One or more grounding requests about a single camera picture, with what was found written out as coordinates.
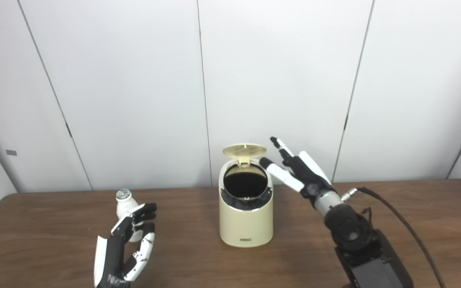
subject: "white robotic finger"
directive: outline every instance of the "white robotic finger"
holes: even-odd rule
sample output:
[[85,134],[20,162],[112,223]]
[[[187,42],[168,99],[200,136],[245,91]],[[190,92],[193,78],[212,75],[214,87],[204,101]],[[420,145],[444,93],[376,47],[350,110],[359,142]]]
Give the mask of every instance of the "white robotic finger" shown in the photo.
[[154,246],[154,237],[154,232],[149,232],[143,237],[140,248],[133,253],[133,259],[130,259],[131,261],[136,261],[136,264],[126,275],[124,275],[124,280],[134,281],[140,275],[143,268],[145,268],[150,257],[150,252],[152,252],[152,246]]

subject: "wooden table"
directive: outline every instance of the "wooden table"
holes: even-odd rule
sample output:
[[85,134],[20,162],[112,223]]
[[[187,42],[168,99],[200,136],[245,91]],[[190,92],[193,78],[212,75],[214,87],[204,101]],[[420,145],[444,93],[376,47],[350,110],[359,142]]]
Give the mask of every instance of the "wooden table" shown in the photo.
[[[336,184],[366,186],[406,217],[449,288],[461,288],[461,180]],[[116,223],[115,191],[13,194],[0,202],[0,287],[93,287],[97,235]],[[320,215],[300,195],[275,187],[275,235],[258,248],[233,248],[218,234],[216,188],[133,190],[156,202],[152,257],[133,288],[340,288],[347,278]],[[404,226],[368,195],[373,223],[389,238],[417,288],[437,287]],[[128,245],[128,254],[134,247]]]

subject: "robotic finger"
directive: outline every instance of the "robotic finger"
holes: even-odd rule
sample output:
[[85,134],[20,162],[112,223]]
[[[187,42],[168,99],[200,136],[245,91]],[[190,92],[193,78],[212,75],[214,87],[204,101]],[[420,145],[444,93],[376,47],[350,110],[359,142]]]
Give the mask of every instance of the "robotic finger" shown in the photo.
[[[115,224],[108,239],[100,236],[97,238],[95,288],[129,288],[131,282],[140,275],[148,262],[155,238],[154,224],[143,221],[156,218],[156,210],[155,203],[139,205]],[[143,230],[143,237],[136,251],[124,263],[124,247],[138,230]]]

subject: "black cable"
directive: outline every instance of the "black cable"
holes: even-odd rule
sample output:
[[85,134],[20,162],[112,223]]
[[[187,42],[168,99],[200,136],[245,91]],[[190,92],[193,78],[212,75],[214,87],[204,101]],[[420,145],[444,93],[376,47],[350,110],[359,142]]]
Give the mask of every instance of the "black cable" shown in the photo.
[[444,284],[444,280],[442,279],[441,273],[439,272],[437,265],[435,265],[435,262],[433,261],[430,253],[428,252],[428,249],[426,249],[426,247],[423,244],[423,241],[421,241],[417,233],[415,233],[415,231],[412,229],[410,224],[408,224],[408,222],[403,218],[403,216],[401,216],[401,214],[391,204],[389,204],[389,202],[387,202],[384,198],[382,198],[380,195],[378,195],[374,191],[371,191],[366,187],[357,188],[357,190],[378,199],[380,202],[385,204],[392,211],[392,213],[394,213],[398,217],[399,221],[401,221],[405,225],[405,227],[408,229],[410,234],[412,234],[412,236],[414,237],[417,244],[419,244],[419,247],[421,248],[421,250],[423,250],[423,253],[426,256],[426,259],[428,259],[428,262],[430,263],[433,273],[435,274],[435,277],[437,277],[437,281],[439,282],[439,285],[441,286],[441,288],[446,288],[446,285]]

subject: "white bottle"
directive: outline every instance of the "white bottle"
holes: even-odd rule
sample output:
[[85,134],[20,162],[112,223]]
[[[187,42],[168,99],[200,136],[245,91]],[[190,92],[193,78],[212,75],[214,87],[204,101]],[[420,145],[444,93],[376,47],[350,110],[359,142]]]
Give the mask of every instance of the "white bottle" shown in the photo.
[[[117,195],[115,197],[117,199],[117,216],[120,220],[124,215],[128,213],[129,210],[132,208],[136,208],[138,203],[133,196],[131,195],[131,191],[129,189],[121,189],[117,191]],[[130,242],[138,242],[142,239],[143,230],[136,231],[133,233],[133,236],[129,239]]]

